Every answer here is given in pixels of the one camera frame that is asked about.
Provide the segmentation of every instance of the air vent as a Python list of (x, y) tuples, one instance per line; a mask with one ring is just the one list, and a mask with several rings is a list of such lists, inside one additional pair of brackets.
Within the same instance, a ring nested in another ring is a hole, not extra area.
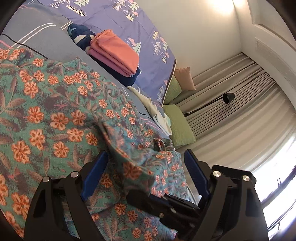
[(271, 63), (290, 83), (290, 85), (296, 90), (296, 74), (291, 67), (270, 47), (262, 43), (258, 39), (256, 50), (264, 57), (269, 63)]

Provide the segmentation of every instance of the purple duvet cover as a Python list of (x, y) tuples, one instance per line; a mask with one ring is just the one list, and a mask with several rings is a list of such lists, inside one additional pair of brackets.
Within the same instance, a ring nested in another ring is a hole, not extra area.
[(140, 57), (136, 84), (161, 104), (176, 64), (175, 57), (150, 19), (133, 0), (39, 0), (93, 32), (112, 29)]

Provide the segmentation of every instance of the floral fabric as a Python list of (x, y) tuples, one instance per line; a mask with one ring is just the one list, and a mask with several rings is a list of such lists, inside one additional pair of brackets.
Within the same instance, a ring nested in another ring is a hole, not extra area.
[[(180, 154), (143, 123), (133, 102), (80, 59), (0, 51), (0, 208), (22, 237), (42, 177), (66, 177), (109, 154), (87, 206), (106, 240), (172, 240), (159, 219), (128, 205), (130, 189), (188, 198)], [(65, 215), (77, 235), (65, 204)]]

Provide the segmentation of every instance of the navy blue cloth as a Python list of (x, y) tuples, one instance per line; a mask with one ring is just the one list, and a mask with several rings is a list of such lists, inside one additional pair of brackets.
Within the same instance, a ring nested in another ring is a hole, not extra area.
[[(86, 26), (81, 24), (72, 23), (68, 26), (68, 34), (71, 39), (74, 41), (76, 37), (81, 36), (79, 42), (77, 42), (77, 46), (85, 51), (86, 47), (90, 46), (91, 35), (96, 35), (94, 32), (90, 31)], [(131, 77), (123, 76), (122, 74), (118, 73), (114, 69), (110, 68), (100, 60), (96, 59), (92, 55), (89, 55), (94, 61), (96, 61), (100, 66), (102, 66), (109, 74), (111, 74), (115, 79), (117, 79), (120, 83), (122, 83), (125, 87), (132, 86), (136, 81), (138, 75), (140, 74), (141, 70), (139, 67), (137, 68), (136, 74), (132, 75)]]

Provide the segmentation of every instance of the metal screw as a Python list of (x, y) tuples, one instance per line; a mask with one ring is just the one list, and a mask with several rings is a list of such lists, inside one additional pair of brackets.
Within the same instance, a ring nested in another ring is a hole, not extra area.
[(247, 175), (244, 175), (244, 176), (242, 177), (242, 179), (243, 179), (245, 182), (250, 181), (250, 178), (249, 178), (249, 176), (247, 176)]
[(219, 172), (219, 171), (213, 171), (213, 175), (215, 177), (219, 177), (219, 176), (221, 176), (221, 172)]
[(42, 179), (42, 181), (45, 182), (45, 183), (48, 182), (48, 181), (49, 181), (49, 177), (44, 177), (44, 178)]
[(78, 177), (79, 176), (79, 173), (78, 172), (72, 172), (71, 173), (71, 177)]

